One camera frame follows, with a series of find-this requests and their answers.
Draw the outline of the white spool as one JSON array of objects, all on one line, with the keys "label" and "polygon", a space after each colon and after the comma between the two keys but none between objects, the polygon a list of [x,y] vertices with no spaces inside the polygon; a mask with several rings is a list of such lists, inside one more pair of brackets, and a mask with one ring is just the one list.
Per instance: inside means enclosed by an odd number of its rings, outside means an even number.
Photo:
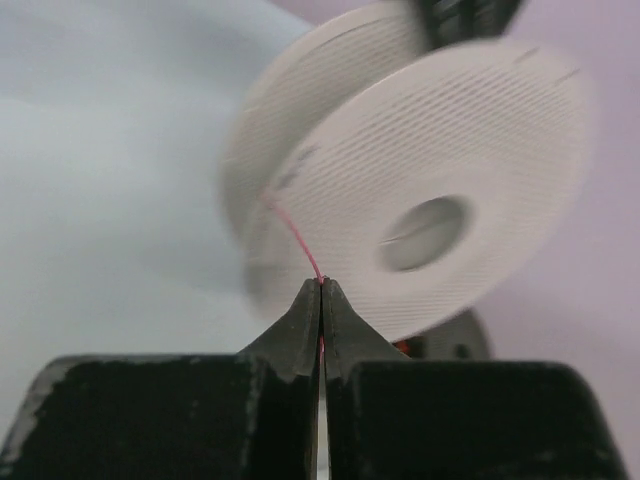
[{"label": "white spool", "polygon": [[406,1],[316,27],[251,87],[220,162],[266,322],[313,265],[396,340],[470,306],[578,192],[594,92],[569,56],[480,39],[428,50]]}]

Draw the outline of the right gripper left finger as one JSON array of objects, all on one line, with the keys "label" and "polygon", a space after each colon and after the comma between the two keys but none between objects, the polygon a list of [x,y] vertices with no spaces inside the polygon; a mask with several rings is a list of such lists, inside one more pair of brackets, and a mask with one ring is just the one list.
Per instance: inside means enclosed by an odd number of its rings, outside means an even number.
[{"label": "right gripper left finger", "polygon": [[5,479],[313,479],[320,286],[235,354],[76,355],[35,377]]}]

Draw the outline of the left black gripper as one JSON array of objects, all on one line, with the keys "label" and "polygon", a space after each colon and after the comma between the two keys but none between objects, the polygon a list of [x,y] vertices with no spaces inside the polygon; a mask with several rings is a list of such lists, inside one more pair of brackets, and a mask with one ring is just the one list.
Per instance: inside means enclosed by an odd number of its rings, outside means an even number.
[{"label": "left black gripper", "polygon": [[428,50],[498,38],[525,4],[522,0],[409,1]]}]

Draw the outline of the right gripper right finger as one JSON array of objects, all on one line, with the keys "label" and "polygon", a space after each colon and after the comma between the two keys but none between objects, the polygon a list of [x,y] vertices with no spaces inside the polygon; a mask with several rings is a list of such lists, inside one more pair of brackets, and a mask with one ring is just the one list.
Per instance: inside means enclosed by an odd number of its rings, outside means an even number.
[{"label": "right gripper right finger", "polygon": [[567,365],[410,359],[332,279],[322,325],[334,479],[627,475],[594,394]]}]

